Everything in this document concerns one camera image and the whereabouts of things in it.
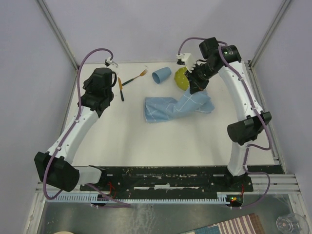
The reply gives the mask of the blue cup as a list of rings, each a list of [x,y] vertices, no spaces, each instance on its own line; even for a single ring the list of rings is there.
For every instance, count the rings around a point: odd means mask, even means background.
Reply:
[[[152,73],[152,78],[156,84],[161,84],[170,77],[172,71],[169,67],[158,69]]]

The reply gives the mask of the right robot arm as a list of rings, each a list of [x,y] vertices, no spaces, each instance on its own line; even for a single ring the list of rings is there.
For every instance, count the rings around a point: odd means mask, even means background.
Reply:
[[[227,166],[230,175],[223,179],[224,186],[234,191],[241,186],[240,176],[247,172],[249,148],[262,131],[268,131],[267,125],[272,115],[263,111],[247,83],[242,58],[236,46],[227,45],[216,38],[208,38],[199,44],[199,49],[204,58],[201,64],[190,54],[182,57],[187,67],[186,77],[190,84],[190,93],[203,91],[209,80],[218,74],[234,102],[237,122],[227,127],[232,141],[231,157]]]

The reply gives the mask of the blue checked cloth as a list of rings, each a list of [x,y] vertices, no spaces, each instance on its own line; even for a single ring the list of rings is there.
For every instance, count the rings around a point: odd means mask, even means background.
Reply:
[[[215,109],[206,91],[191,94],[189,90],[176,100],[173,97],[147,97],[144,115],[148,123],[167,122],[193,112],[210,114]]]

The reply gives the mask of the orange knife green handle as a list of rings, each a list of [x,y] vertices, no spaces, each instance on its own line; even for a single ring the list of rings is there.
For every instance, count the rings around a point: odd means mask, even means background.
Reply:
[[[123,95],[123,91],[122,91],[122,83],[121,83],[121,79],[118,77],[118,85],[119,85],[119,91],[120,91],[120,97],[121,97],[121,101],[124,102],[124,95]]]

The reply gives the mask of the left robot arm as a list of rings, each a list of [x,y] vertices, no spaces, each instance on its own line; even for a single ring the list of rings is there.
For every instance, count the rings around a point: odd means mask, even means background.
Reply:
[[[85,93],[71,122],[47,152],[38,152],[34,158],[41,182],[66,192],[88,183],[97,190],[107,187],[108,178],[103,175],[102,169],[95,166],[78,169],[72,163],[82,140],[110,106],[116,82],[116,72],[101,67],[95,69],[83,83]]]

